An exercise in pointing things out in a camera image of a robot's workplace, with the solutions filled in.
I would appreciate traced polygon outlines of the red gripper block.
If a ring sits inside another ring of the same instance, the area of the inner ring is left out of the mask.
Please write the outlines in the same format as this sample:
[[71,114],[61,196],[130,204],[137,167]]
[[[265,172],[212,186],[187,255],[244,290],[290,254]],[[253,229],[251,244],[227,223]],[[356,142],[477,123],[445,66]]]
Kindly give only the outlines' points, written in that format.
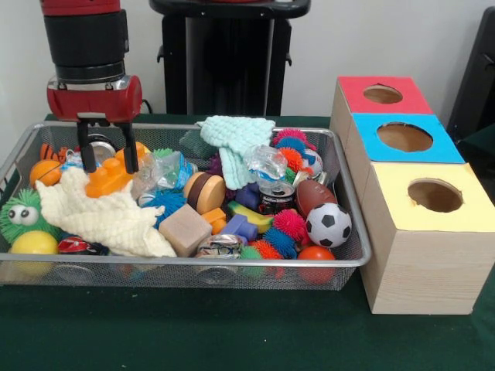
[[128,174],[138,171],[138,155],[131,121],[140,113],[142,85],[137,76],[125,75],[107,83],[69,84],[57,77],[49,80],[46,88],[49,108],[57,119],[77,123],[77,140],[84,170],[93,173],[97,169],[94,150],[89,142],[86,119],[105,119],[120,123],[118,127],[125,138],[123,148],[125,168]]

